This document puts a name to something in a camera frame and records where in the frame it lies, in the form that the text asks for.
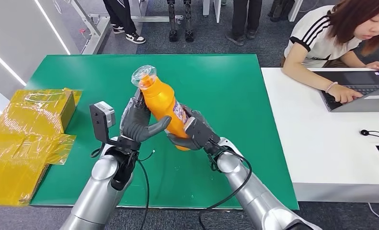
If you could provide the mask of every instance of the robotic arm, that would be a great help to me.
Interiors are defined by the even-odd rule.
[[[120,136],[109,139],[108,128],[115,124],[115,112],[105,102],[90,105],[96,139],[102,153],[91,176],[61,230],[104,229],[112,212],[133,178],[142,141],[162,132],[171,121],[166,116],[148,126],[150,111],[138,90],[130,99],[120,122]]]
[[[177,138],[169,134],[170,140],[175,145],[193,150],[204,149],[212,164],[212,170],[219,171],[226,176],[233,193],[255,229],[321,230],[285,207],[250,171],[250,164],[236,146],[228,139],[216,135],[198,111],[183,107],[190,116],[185,124],[185,131],[190,138]],[[250,170],[243,165],[242,160],[248,163]],[[203,229],[206,229],[200,217],[199,222]]]

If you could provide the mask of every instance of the green table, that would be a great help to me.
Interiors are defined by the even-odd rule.
[[[131,74],[140,66],[157,68],[181,103],[200,110],[214,131],[230,139],[250,161],[255,174],[290,209],[298,209],[256,55],[92,55],[47,56],[27,89],[83,90],[66,130],[77,135],[65,165],[52,165],[31,205],[72,205],[87,182],[100,146],[93,134],[89,104],[106,101],[119,120],[136,87]],[[118,135],[119,121],[109,136]],[[198,208],[231,193],[226,177],[210,169],[203,151],[179,151],[160,133],[144,142],[140,158],[149,174],[151,207]],[[142,207],[145,177],[140,167],[120,202]],[[235,198],[221,207],[239,208]]]

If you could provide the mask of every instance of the robot leg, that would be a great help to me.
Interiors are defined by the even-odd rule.
[[[185,41],[193,42],[194,33],[192,32],[191,0],[184,0],[184,4],[185,4],[185,20],[186,20]]]
[[[178,41],[178,34],[175,28],[175,0],[167,0],[168,3],[168,13],[170,17],[170,24],[171,24],[171,30],[170,30],[170,42],[176,42]]]

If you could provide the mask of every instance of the orange bottle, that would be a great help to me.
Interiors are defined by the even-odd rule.
[[[174,90],[171,86],[163,83],[157,77],[155,67],[145,65],[138,68],[131,76],[131,82],[141,89],[146,105],[157,121],[166,115],[172,117],[165,132],[186,138],[184,125],[188,116],[175,99]],[[189,150],[181,146],[176,147],[179,150]]]

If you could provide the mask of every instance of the gray carpet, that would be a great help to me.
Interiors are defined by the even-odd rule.
[[[300,202],[296,211],[308,221],[324,230],[379,230],[379,219],[370,212],[367,204]],[[373,204],[379,213],[379,204]],[[65,221],[70,208],[0,207],[0,230],[57,230]],[[138,229],[143,210],[118,209],[107,230]],[[199,230],[197,211],[169,211],[151,209],[145,230]],[[210,230],[251,230],[247,216],[242,211],[212,212],[202,220]]]
[[[338,0],[320,0],[318,6],[334,4]],[[85,39],[79,29],[85,28],[73,8],[58,1],[63,8],[64,21],[79,49],[85,44]],[[101,0],[80,0],[87,12],[105,12]],[[183,1],[176,3],[177,14],[183,14]],[[230,29],[232,0],[222,7],[221,20],[216,24],[213,5],[210,16],[204,18],[201,13],[201,0],[193,3],[193,27],[195,41],[186,43],[184,39],[184,24],[179,26],[180,41],[168,41],[168,23],[145,23],[142,35],[147,43],[139,45],[138,54],[191,54],[191,53],[256,53],[262,67],[277,67],[283,49],[295,23],[282,21],[272,23],[266,14],[269,11],[270,0],[264,0],[260,28],[256,40],[248,41],[244,47],[237,47],[224,38],[224,33]],[[302,10],[313,6],[315,1],[305,0]],[[168,15],[165,0],[150,0],[147,16]],[[121,34],[108,33],[102,53],[134,53],[136,46],[126,42]],[[379,51],[364,59],[366,62],[379,60]],[[361,203],[320,203],[300,202],[299,215],[308,221],[316,223],[324,230],[379,230],[379,219],[370,212],[367,204]],[[379,213],[379,204],[373,205]],[[70,208],[46,207],[0,207],[0,230],[56,230],[70,213]],[[143,210],[118,209],[112,216],[108,230],[138,229]],[[246,215],[241,211],[230,213],[213,212],[203,217],[204,223],[211,230],[250,230],[252,229]],[[198,230],[197,211],[168,211],[152,209],[149,211],[146,230]]]

